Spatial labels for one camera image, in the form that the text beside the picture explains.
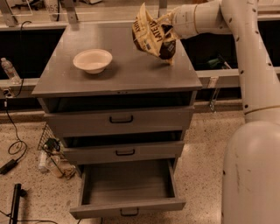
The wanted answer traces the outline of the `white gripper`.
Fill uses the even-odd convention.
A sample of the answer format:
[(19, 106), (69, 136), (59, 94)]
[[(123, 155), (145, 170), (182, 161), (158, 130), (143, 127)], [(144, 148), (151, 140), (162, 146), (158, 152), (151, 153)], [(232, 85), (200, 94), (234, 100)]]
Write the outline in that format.
[(167, 12), (160, 10), (158, 13), (158, 22), (171, 22), (175, 33), (165, 35), (166, 61), (172, 65), (176, 53), (177, 39), (189, 39), (198, 34), (195, 24), (195, 11), (197, 4), (184, 4)]

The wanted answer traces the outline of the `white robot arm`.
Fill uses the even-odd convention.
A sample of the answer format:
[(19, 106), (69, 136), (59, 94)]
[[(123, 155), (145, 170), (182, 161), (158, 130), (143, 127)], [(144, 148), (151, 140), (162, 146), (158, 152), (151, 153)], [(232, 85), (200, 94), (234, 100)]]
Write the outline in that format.
[(175, 37), (234, 37), (245, 124), (230, 138), (221, 224), (280, 224), (280, 81), (258, 27), (258, 0), (184, 4), (158, 20)]

